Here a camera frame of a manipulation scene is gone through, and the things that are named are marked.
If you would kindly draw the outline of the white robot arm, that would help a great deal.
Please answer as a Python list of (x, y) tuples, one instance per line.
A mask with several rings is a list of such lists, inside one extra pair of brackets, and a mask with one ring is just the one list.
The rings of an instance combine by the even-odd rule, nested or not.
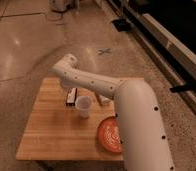
[(67, 54), (52, 71), (66, 87), (82, 87), (114, 101), (127, 171), (175, 171), (155, 92), (142, 78), (113, 78), (76, 69)]

